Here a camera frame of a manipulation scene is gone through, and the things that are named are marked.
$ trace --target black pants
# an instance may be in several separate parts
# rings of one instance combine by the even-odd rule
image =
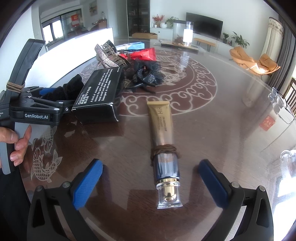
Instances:
[[[27,240],[29,209],[19,168],[8,175],[0,169],[0,240]]]

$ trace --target red wrapper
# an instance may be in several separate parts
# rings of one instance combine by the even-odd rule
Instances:
[[[129,57],[125,54],[120,54],[125,59],[140,59],[140,60],[153,60],[156,61],[155,48],[144,49],[139,52],[129,54]]]

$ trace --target fish pattern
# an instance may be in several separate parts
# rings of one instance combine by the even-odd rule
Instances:
[[[45,155],[47,153],[50,153],[50,150],[52,148],[53,144],[53,135],[56,132],[57,127],[50,128],[46,133],[43,134],[42,136],[42,144],[43,146]],[[32,150],[34,149],[34,144],[35,144],[36,138],[33,140],[32,143]],[[57,167],[60,165],[62,161],[62,156],[58,157],[58,154],[56,150],[54,149],[53,153],[53,158],[52,162],[49,165],[49,162],[45,165],[43,165],[43,157],[44,154],[41,154],[40,146],[35,148],[34,155],[33,155],[33,165],[31,168],[31,180],[33,179],[33,175],[37,177],[38,180],[40,181],[47,181],[51,183],[50,177],[52,174],[55,173]]]

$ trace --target tube cap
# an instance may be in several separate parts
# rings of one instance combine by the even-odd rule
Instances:
[[[156,185],[158,190],[158,207],[157,209],[181,207],[179,193],[180,182],[176,178],[161,179]]]

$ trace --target blue textured pad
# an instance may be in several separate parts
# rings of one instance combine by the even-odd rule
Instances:
[[[198,172],[203,179],[205,185],[210,191],[216,205],[221,208],[227,208],[228,195],[218,178],[207,165],[205,161],[201,161],[198,166]]]
[[[56,89],[56,88],[44,88],[44,89],[42,89],[42,90],[39,91],[39,94],[40,94],[41,96],[44,96],[44,95],[46,95],[47,93],[51,93],[51,92],[53,92],[55,89]]]
[[[93,191],[96,183],[103,172],[103,163],[97,160],[92,168],[85,175],[84,179],[80,182],[79,186],[73,192],[73,205],[76,210],[86,204],[91,192]]]

